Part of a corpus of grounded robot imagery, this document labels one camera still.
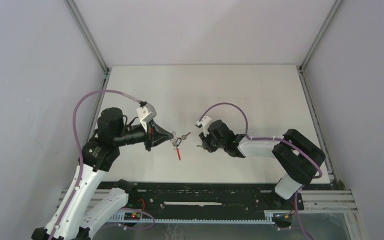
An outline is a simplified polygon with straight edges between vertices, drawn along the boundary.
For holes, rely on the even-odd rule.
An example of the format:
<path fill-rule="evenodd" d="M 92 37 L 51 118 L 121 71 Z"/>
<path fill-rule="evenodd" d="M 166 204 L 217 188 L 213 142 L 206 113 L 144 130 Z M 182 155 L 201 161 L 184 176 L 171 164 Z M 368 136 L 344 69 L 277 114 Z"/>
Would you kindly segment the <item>red-handled metal key holder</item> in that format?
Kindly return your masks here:
<path fill-rule="evenodd" d="M 181 142 L 183 141 L 183 139 L 181 136 L 176 136 L 175 131 L 173 131 L 171 134 L 172 134 L 172 139 L 170 140 L 170 142 L 173 146 L 173 149 L 176 151 L 178 160 L 180 161 L 182 158 L 181 158 L 179 146 L 180 146 Z"/>

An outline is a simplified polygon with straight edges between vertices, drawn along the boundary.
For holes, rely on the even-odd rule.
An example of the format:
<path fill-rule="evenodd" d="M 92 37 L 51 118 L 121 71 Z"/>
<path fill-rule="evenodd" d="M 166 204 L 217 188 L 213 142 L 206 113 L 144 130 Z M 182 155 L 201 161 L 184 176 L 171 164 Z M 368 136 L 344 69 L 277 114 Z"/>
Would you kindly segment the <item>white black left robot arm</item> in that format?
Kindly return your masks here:
<path fill-rule="evenodd" d="M 67 194 L 50 222 L 34 230 L 33 240 L 91 240 L 116 211 L 136 206 L 136 185 L 121 179 L 103 200 L 87 210 L 96 189 L 120 155 L 120 147 L 143 143 L 150 151 L 174 137 L 155 123 L 157 112 L 151 104 L 141 105 L 136 112 L 136 125 L 127 123 L 117 107 L 101 112 L 94 136 L 81 150 Z"/>

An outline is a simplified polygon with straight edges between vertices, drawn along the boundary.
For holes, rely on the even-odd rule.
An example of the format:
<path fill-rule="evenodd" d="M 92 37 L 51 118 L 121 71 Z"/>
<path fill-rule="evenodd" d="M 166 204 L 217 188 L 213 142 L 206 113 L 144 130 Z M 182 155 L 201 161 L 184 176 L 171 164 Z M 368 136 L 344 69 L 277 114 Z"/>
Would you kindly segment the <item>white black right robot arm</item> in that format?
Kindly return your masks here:
<path fill-rule="evenodd" d="M 296 129 L 289 129 L 281 137 L 257 140 L 235 134 L 220 119 L 203 118 L 195 125 L 202 129 L 201 147 L 209 153 L 221 149 L 233 158 L 265 157 L 280 163 L 285 174 L 270 196 L 271 204 L 277 209 L 284 209 L 301 187 L 322 176 L 319 171 L 326 159 L 325 153 Z"/>

